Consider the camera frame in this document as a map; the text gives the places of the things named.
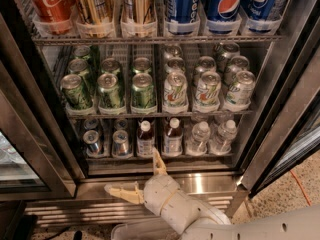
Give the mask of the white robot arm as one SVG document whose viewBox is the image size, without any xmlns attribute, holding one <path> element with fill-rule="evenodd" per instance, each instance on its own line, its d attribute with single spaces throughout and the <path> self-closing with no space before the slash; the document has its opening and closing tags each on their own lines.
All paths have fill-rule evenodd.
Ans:
<svg viewBox="0 0 320 240">
<path fill-rule="evenodd" d="M 157 150 L 153 172 L 143 188 L 136 182 L 105 186 L 108 194 L 142 204 L 156 216 L 116 226 L 112 240 L 320 240 L 319 205 L 233 224 L 218 208 L 186 194 Z"/>
</svg>

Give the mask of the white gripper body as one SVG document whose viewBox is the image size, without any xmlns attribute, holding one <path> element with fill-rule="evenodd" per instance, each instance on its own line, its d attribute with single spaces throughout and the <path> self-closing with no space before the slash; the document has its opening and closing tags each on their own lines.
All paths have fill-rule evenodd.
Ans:
<svg viewBox="0 0 320 240">
<path fill-rule="evenodd" d="M 180 189 L 180 185 L 169 175 L 155 175 L 144 186 L 144 205 L 159 216 L 163 205 Z"/>
</svg>

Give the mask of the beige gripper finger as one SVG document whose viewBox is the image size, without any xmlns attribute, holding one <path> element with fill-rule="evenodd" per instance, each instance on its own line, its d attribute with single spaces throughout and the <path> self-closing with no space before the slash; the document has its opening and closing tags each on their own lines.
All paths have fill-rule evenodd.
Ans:
<svg viewBox="0 0 320 240">
<path fill-rule="evenodd" d="M 154 175 L 166 175 L 167 169 L 166 165 L 163 162 L 159 151 L 156 148 L 153 148 L 153 174 Z"/>
<path fill-rule="evenodd" d="M 143 191 L 139 188 L 137 182 L 106 184 L 104 190 L 111 196 L 123 199 L 132 204 L 143 204 Z"/>
</svg>

